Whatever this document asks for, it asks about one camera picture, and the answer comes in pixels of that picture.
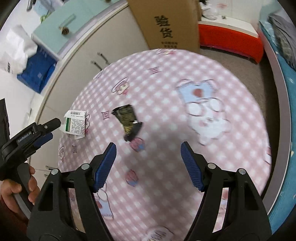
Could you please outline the person left hand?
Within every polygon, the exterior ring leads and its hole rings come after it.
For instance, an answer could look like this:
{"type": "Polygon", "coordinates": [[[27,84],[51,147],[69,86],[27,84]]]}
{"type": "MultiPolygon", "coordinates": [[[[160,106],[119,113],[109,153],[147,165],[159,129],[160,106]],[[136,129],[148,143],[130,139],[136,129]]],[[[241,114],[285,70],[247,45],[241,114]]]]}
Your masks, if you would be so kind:
{"type": "MultiPolygon", "coordinates": [[[[29,170],[30,170],[31,176],[28,182],[28,187],[30,191],[28,200],[32,204],[35,204],[36,198],[40,193],[40,189],[38,187],[37,180],[33,176],[36,170],[32,166],[29,166],[29,170]]],[[[1,197],[4,200],[5,205],[8,207],[8,209],[16,213],[19,217],[25,218],[26,216],[20,209],[14,197],[15,194],[19,194],[21,191],[22,191],[21,185],[16,183],[13,180],[6,179],[1,184],[1,197]]]]}

